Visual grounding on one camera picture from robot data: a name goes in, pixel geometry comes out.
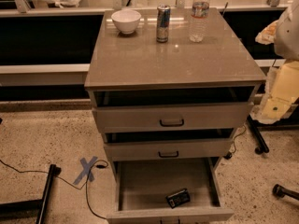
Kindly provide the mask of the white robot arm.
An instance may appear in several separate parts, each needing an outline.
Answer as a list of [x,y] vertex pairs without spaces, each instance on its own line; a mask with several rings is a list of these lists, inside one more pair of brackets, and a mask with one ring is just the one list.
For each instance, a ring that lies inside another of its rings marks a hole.
[[299,98],[299,0],[293,0],[277,21],[266,26],[255,41],[274,44],[276,55],[285,62],[280,68],[270,68],[265,83],[265,95],[252,115],[262,124],[279,121]]

